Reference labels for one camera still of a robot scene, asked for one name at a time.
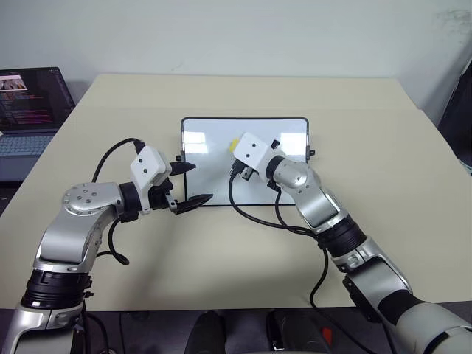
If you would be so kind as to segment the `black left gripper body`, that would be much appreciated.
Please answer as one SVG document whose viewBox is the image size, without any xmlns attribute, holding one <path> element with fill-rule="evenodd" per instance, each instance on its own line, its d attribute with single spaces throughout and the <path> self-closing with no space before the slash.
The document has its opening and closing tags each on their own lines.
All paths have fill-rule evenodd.
<svg viewBox="0 0 472 354">
<path fill-rule="evenodd" d="M 177 203 L 171 194 L 173 184 L 166 178 L 160 185 L 154 185 L 149 189 L 149 203 L 152 210 L 169 209 L 177 210 Z"/>
</svg>

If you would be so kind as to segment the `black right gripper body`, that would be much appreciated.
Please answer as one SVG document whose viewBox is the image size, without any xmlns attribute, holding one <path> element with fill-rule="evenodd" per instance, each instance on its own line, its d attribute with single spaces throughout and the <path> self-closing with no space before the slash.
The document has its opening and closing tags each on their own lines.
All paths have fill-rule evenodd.
<svg viewBox="0 0 472 354">
<path fill-rule="evenodd" d="M 235 178 L 237 176 L 241 176 L 241 178 L 245 181 L 249 181 L 251 176 L 254 173 L 254 169 L 246 164 L 244 164 L 240 160 L 235 160 L 232 165 L 230 177 Z"/>
</svg>

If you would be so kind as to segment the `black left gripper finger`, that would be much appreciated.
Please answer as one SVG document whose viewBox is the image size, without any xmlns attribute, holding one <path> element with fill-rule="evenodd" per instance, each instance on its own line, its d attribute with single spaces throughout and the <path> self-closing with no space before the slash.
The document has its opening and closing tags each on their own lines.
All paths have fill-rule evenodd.
<svg viewBox="0 0 472 354">
<path fill-rule="evenodd" d="M 202 207 L 206 202 L 208 202 L 213 197 L 213 194 L 200 194 L 190 197 L 186 201 L 177 202 L 175 201 L 176 208 L 173 209 L 175 215 L 180 215 L 185 212 L 192 211 L 199 207 Z"/>
<path fill-rule="evenodd" d="M 171 171 L 170 171 L 171 176 L 185 174 L 188 171 L 191 171 L 196 168 L 194 164 L 189 163 L 189 162 L 171 162 L 170 167 L 171 167 Z"/>
</svg>

